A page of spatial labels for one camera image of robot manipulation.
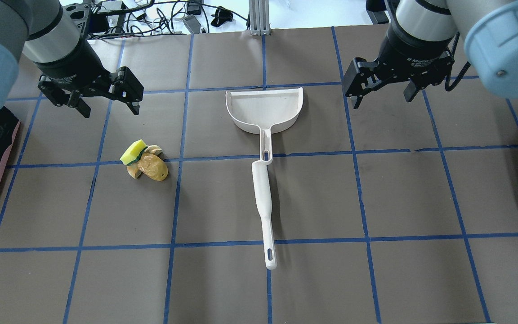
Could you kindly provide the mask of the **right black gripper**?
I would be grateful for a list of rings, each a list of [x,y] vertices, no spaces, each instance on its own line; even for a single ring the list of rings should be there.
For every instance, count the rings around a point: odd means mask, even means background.
[[[353,58],[343,76],[343,94],[358,109],[364,96],[388,81],[409,80],[403,91],[406,102],[428,86],[437,86],[450,74],[455,62],[448,49],[450,39],[427,41],[407,33],[396,22],[387,29],[378,62]]]

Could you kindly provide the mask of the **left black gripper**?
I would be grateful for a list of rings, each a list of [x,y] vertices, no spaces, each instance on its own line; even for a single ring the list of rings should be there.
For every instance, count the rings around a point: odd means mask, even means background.
[[[37,67],[42,72],[38,88],[57,107],[66,105],[76,109],[82,117],[89,118],[91,108],[81,95],[104,96],[126,104],[133,115],[139,114],[144,94],[140,80],[129,67],[109,72],[85,39],[80,38],[66,57],[54,62],[38,62]]]

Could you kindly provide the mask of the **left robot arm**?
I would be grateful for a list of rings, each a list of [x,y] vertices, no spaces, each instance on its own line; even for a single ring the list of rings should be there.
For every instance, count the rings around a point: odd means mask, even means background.
[[[84,98],[120,101],[138,115],[144,87],[128,67],[107,70],[58,0],[0,0],[0,109],[24,55],[41,71],[38,88],[52,104],[90,116]]]

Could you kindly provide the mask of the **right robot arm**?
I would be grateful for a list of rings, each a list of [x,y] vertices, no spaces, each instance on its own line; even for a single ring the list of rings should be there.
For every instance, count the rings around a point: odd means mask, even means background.
[[[456,82],[473,67],[489,92],[518,98],[518,0],[369,0],[366,8],[375,23],[390,14],[390,24],[377,58],[353,58],[345,70],[343,93],[354,108],[388,84],[407,82],[409,102],[447,83],[459,37],[467,63]]]

